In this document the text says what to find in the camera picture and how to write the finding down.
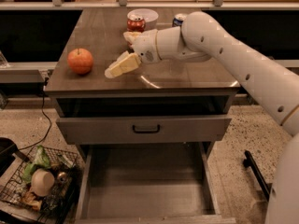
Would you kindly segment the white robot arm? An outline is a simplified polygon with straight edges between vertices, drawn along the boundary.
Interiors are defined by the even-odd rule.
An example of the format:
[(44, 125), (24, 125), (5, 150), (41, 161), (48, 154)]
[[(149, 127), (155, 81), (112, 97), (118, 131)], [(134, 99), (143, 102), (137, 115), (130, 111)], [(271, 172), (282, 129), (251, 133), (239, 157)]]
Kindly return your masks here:
[(215, 58), (290, 134), (280, 156), (264, 224), (299, 224), (299, 76), (237, 40), (202, 11), (189, 14), (177, 27), (126, 32), (133, 51), (125, 51), (105, 71), (114, 78), (143, 63)]

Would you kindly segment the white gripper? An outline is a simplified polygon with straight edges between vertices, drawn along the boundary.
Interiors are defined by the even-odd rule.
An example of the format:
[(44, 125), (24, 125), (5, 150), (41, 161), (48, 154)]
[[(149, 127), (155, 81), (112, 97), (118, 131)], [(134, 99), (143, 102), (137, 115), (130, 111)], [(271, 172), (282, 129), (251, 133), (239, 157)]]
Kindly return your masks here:
[(161, 59), (157, 50), (157, 34), (157, 29), (148, 30), (143, 33), (124, 32), (123, 37), (126, 40), (128, 47), (133, 48), (135, 53), (125, 51), (105, 70), (105, 76), (107, 78), (119, 77), (125, 73), (136, 70), (141, 62), (159, 62)]

